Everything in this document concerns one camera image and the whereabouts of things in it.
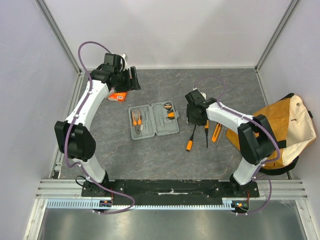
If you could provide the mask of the orange handled large screwdriver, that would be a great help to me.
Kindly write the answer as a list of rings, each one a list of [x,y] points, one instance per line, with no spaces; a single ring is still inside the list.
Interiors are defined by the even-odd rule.
[[[186,145],[186,148],[185,148],[185,150],[186,150],[187,152],[190,152],[191,149],[192,149],[193,142],[194,142],[194,134],[195,134],[196,127],[197,127],[197,126],[195,125],[194,128],[193,128],[192,134],[191,134],[191,136],[190,136],[190,138],[189,138],[189,140],[188,140],[188,142],[187,142],[187,145]]]

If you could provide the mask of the orange pliers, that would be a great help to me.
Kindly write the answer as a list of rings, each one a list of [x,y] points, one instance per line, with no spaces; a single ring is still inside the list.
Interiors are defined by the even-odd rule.
[[[131,119],[135,133],[140,136],[144,129],[144,125],[142,121],[142,113],[139,108],[131,111]]]

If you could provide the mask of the grey plastic tool case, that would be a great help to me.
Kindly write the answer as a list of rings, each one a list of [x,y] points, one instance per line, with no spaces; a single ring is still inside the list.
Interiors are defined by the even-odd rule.
[[[167,118],[167,110],[164,108],[164,104],[170,102],[172,109],[175,113],[175,119],[170,120]],[[131,111],[140,109],[143,123],[143,130],[141,135],[135,133],[132,125]],[[179,112],[175,109],[172,101],[162,101],[153,103],[151,105],[139,105],[133,106],[128,109],[128,115],[130,120],[130,133],[131,138],[134,141],[152,138],[154,136],[167,136],[176,134],[180,131],[178,124]]]

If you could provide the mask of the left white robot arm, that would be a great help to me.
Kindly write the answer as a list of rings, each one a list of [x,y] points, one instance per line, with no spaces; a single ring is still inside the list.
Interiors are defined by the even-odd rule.
[[[134,66],[122,70],[101,66],[88,75],[86,89],[75,109],[64,121],[57,121],[54,125],[65,164],[68,168],[78,166],[86,179],[94,183],[92,190],[98,196],[106,196],[110,192],[110,184],[107,182],[107,172],[95,156],[96,141],[90,133],[92,120],[105,98],[140,89]]]

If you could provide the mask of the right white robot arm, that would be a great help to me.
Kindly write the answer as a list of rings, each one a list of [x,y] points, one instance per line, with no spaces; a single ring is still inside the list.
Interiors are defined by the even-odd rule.
[[[207,121],[217,122],[237,133],[240,164],[230,176],[229,191],[235,197],[242,196],[268,157],[280,149],[268,119],[264,115],[252,116],[235,111],[214,98],[203,97],[187,100],[187,120],[190,124],[203,126]]]

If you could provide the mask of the tan canvas tool bag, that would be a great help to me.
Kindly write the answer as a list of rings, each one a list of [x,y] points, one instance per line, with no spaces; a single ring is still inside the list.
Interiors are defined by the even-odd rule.
[[[266,163],[259,171],[269,176],[282,175],[295,168],[299,155],[316,139],[312,114],[303,100],[289,93],[281,100],[268,105],[253,115],[264,115],[278,141],[281,157]]]

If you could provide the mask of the orange red cardboard box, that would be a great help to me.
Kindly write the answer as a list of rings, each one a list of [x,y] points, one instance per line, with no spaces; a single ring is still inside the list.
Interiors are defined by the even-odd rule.
[[[110,95],[107,99],[115,102],[124,102],[126,100],[128,92],[116,92]]]

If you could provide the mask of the orange utility knife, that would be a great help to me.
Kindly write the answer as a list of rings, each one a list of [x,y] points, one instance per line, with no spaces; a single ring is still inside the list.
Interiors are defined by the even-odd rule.
[[[221,123],[217,123],[216,127],[214,129],[214,132],[212,134],[212,138],[211,138],[211,141],[213,143],[215,143],[216,145],[218,145],[218,143],[219,143],[219,140],[220,140],[220,137],[221,137],[221,133],[222,133],[222,129],[223,129],[222,124]]]

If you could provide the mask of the hex key set orange holder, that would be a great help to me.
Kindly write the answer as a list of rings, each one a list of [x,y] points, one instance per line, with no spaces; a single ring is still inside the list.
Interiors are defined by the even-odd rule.
[[[175,119],[175,112],[173,109],[168,110],[167,112],[167,119],[174,120]]]

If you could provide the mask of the black electrical tape roll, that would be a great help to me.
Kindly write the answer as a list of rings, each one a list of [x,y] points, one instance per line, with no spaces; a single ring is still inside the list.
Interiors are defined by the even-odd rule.
[[[167,111],[169,111],[169,110],[172,109],[173,105],[172,105],[170,102],[166,102],[166,103],[163,105],[163,107],[164,107]]]

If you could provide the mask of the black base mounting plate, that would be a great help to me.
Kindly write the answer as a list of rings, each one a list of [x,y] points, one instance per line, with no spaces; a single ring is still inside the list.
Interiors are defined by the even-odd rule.
[[[139,204],[220,204],[223,198],[260,196],[255,182],[236,190],[229,181],[217,179],[116,179],[106,187],[132,197]]]

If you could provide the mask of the orange handled small screwdriver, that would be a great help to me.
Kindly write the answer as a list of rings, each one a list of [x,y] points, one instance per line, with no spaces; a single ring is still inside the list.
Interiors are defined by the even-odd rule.
[[[204,126],[204,132],[206,137],[206,147],[208,148],[209,120],[206,120],[206,124]]]

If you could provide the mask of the aluminium frame rail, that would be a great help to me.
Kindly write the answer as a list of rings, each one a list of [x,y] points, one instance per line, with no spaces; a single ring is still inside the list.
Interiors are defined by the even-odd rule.
[[[307,193],[301,180],[260,179],[241,189],[235,189],[228,180],[142,180],[116,179],[108,184],[111,190],[134,197],[135,195],[200,195],[222,198],[266,200],[300,200],[307,199]],[[36,192],[37,198],[98,198],[111,197],[112,193],[85,183],[82,179],[43,179]]]

